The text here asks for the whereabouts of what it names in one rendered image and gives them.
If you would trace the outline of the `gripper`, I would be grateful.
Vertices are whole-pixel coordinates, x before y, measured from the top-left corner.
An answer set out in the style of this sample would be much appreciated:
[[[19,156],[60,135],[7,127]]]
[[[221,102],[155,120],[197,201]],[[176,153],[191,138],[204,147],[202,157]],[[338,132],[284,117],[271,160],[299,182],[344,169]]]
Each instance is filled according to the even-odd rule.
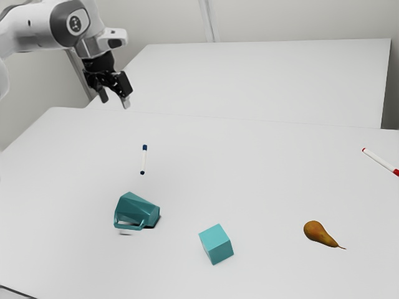
[[[119,96],[124,109],[130,107],[130,95],[133,88],[124,71],[116,73],[115,59],[111,51],[95,58],[82,59],[82,63],[87,85],[97,91],[102,103],[107,103],[109,100],[104,89],[104,87],[108,87]]]

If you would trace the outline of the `teal faceted mug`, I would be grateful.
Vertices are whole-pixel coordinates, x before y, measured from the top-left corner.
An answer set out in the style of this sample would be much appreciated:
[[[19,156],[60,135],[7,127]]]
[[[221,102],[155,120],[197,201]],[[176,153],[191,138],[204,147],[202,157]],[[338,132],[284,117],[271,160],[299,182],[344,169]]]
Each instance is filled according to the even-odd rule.
[[[113,226],[118,229],[154,228],[160,218],[160,207],[132,192],[120,197],[115,208]]]

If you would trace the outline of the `white pen with blue cap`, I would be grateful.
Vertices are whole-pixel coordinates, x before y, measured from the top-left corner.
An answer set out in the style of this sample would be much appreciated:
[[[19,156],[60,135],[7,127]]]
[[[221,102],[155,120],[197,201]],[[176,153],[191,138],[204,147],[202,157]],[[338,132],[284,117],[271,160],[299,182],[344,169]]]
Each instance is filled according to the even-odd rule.
[[[147,165],[147,151],[148,151],[148,146],[143,145],[142,146],[142,161],[141,161],[141,167],[140,167],[140,174],[144,175],[146,171],[146,165]]]

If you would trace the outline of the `teal cube block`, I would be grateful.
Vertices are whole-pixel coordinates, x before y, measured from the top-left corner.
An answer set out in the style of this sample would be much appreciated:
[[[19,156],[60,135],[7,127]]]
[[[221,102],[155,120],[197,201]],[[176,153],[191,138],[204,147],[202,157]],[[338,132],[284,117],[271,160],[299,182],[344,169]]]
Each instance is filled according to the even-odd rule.
[[[198,236],[212,265],[216,265],[234,255],[231,240],[221,224],[216,224],[200,232]]]

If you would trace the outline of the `brown pear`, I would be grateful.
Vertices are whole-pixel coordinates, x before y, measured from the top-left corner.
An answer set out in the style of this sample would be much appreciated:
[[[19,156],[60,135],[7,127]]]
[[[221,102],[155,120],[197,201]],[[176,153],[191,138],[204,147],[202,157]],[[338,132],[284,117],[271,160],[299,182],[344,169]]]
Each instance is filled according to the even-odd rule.
[[[345,250],[344,247],[341,247],[337,241],[329,235],[323,225],[318,221],[306,222],[304,224],[303,230],[305,236],[313,242],[317,242],[331,248],[340,248]]]

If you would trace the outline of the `white pen with red cap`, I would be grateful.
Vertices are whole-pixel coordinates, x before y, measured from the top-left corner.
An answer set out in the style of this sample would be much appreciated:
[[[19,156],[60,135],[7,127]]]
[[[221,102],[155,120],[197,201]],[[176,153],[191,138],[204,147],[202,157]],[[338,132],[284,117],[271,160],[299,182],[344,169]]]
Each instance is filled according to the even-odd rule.
[[[399,177],[399,169],[394,167],[392,164],[390,164],[389,162],[385,161],[384,159],[382,159],[381,157],[379,157],[378,155],[376,155],[374,152],[370,151],[367,148],[363,148],[362,152],[368,156],[369,158],[371,158],[372,160],[374,160],[375,162],[377,162],[379,165],[383,166],[385,169],[389,170],[389,172],[393,173],[395,176]]]

